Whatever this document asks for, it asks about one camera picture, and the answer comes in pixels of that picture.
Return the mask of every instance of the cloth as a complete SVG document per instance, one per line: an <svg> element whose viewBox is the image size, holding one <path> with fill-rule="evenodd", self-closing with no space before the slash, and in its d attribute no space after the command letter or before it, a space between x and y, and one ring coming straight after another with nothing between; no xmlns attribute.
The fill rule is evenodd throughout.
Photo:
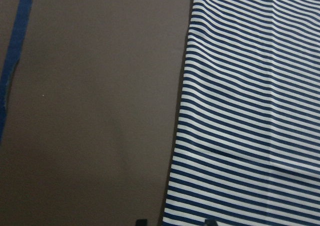
<svg viewBox="0 0 320 226"><path fill-rule="evenodd" d="M193 0L163 225L320 225L320 0Z"/></svg>

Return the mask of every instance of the blue tape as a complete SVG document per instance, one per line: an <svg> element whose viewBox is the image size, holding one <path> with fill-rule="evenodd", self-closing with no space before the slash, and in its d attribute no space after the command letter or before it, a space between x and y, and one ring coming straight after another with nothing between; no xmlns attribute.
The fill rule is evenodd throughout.
<svg viewBox="0 0 320 226"><path fill-rule="evenodd" d="M7 97L13 72L19 62L32 0L20 0L0 79L0 142L7 117Z"/></svg>

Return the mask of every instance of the striped fabric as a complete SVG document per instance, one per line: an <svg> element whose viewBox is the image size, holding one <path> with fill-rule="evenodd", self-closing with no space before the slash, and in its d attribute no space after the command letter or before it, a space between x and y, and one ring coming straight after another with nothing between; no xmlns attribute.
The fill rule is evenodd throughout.
<svg viewBox="0 0 320 226"><path fill-rule="evenodd" d="M167 225L320 225L320 0L194 0Z"/></svg>

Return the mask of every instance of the black object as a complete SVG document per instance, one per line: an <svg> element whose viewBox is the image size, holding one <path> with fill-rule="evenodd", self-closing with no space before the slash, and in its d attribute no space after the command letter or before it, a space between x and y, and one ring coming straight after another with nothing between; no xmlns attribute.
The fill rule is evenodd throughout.
<svg viewBox="0 0 320 226"><path fill-rule="evenodd" d="M218 224L214 219L206 219L204 221L204 226L218 226Z"/></svg>
<svg viewBox="0 0 320 226"><path fill-rule="evenodd" d="M148 220L147 219L137 219L135 221L135 226L148 226Z"/></svg>

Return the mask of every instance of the gray-brown background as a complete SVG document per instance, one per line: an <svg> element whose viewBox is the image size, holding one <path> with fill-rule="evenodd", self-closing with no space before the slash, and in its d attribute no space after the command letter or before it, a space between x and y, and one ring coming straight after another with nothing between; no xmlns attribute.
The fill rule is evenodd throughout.
<svg viewBox="0 0 320 226"><path fill-rule="evenodd" d="M0 0L3 65L19 0ZM0 147L0 225L161 217L191 0L33 0Z"/></svg>

